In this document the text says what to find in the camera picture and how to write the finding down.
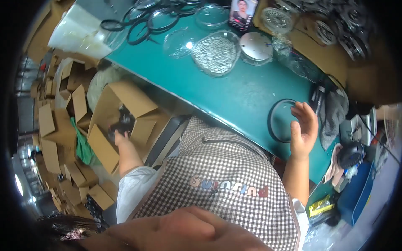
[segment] gray cloth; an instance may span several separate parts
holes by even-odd
[[[321,145],[326,151],[339,134],[339,125],[345,121],[349,111],[347,95],[340,89],[328,93],[320,110],[321,119]]]

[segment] teal workbench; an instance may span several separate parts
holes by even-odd
[[[165,36],[183,27],[189,27],[200,38],[209,34],[196,26],[193,16],[188,16],[168,32],[152,35],[160,45],[144,41],[130,46],[124,42],[107,59],[230,126],[279,158],[288,159],[289,144],[274,141],[268,132],[268,113],[284,98],[308,102],[311,83],[277,61],[252,66],[239,60],[229,74],[212,78],[197,68],[190,55],[173,59],[164,54]],[[141,28],[136,27],[132,34],[136,36]],[[290,135],[290,122],[295,119],[290,105],[279,108],[276,114],[273,129]],[[310,179],[316,184],[330,164],[332,148],[325,152],[317,140],[310,153]]]

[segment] smartphone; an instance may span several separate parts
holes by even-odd
[[[247,32],[251,27],[257,5],[258,0],[232,0],[229,25],[239,31]]]

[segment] white sleeve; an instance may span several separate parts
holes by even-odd
[[[157,177],[155,169],[143,166],[133,169],[120,180],[116,208],[117,223],[127,220]]]
[[[300,227],[300,242],[298,250],[301,251],[306,239],[308,228],[310,227],[310,222],[308,221],[306,209],[303,204],[298,199],[293,199],[292,202]]]

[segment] green plastic bag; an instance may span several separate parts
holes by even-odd
[[[77,125],[75,124],[75,118],[70,118],[71,124],[74,126],[77,132],[77,156],[82,160],[85,165],[89,165],[91,163],[91,159],[95,156],[94,151],[91,146],[86,141],[86,138],[81,134],[78,130]]]

